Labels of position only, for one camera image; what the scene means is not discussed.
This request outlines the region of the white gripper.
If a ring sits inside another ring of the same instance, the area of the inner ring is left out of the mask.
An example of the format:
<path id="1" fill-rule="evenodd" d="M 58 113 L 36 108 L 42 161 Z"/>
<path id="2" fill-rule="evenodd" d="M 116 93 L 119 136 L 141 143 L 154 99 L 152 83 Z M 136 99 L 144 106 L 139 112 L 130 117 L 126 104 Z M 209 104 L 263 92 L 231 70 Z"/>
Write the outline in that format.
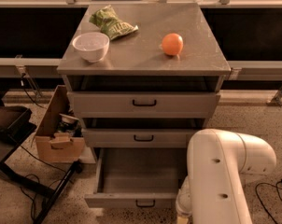
<path id="1" fill-rule="evenodd" d="M 178 190 L 176 196 L 176 212 L 178 214 L 176 218 L 176 224 L 188 224 L 189 219 L 192 215 L 192 204 L 190 195 L 190 182 L 186 177 Z"/>

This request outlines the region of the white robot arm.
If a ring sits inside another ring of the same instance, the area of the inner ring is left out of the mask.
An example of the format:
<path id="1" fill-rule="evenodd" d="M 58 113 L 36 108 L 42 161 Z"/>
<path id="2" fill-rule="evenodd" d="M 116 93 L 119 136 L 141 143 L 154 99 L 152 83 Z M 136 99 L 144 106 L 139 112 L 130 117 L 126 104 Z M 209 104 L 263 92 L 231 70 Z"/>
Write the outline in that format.
<path id="1" fill-rule="evenodd" d="M 243 186 L 275 167 L 273 148 L 257 136 L 197 132 L 188 144 L 188 175 L 176 196 L 176 224 L 252 224 Z"/>

